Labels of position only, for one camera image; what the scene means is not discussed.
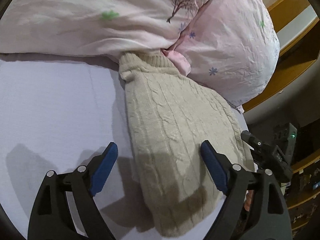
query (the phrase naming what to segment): silver bolt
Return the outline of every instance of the silver bolt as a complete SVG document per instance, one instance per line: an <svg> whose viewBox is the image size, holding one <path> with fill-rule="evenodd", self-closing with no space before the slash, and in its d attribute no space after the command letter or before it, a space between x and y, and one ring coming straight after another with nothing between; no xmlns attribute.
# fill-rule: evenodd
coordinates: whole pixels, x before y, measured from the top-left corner
<svg viewBox="0 0 320 240"><path fill-rule="evenodd" d="M235 171L240 171L241 170L241 166L239 164L233 164L232 165L232 168L235 170Z"/></svg>
<svg viewBox="0 0 320 240"><path fill-rule="evenodd" d="M87 167L86 167L86 166L81 165L81 166L79 166L79 167L78 167L78 169L77 169L77 170L78 170L79 172L84 172L86 169L87 169Z"/></svg>
<svg viewBox="0 0 320 240"><path fill-rule="evenodd" d="M48 177L52 177L53 175L54 175L54 171L48 171L48 172L47 172L47 176L48 176Z"/></svg>
<svg viewBox="0 0 320 240"><path fill-rule="evenodd" d="M265 174L267 174L268 176L271 176L271 175L272 175L272 170L266 169L264 172L265 172Z"/></svg>

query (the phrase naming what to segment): blue gripper pad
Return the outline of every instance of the blue gripper pad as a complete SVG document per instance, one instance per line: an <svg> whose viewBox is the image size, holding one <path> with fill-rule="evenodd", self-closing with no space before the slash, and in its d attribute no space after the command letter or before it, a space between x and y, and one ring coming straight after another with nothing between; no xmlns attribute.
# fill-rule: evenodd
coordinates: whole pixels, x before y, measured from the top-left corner
<svg viewBox="0 0 320 240"><path fill-rule="evenodd" d="M103 154L104 158L99 167L91 176L91 187L89 189L92 196L102 191L102 188L107 181L107 178L118 158L118 146L113 143L111 147L106 149Z"/></svg>
<svg viewBox="0 0 320 240"><path fill-rule="evenodd" d="M200 153L217 189L226 194L228 176L205 141L201 144Z"/></svg>

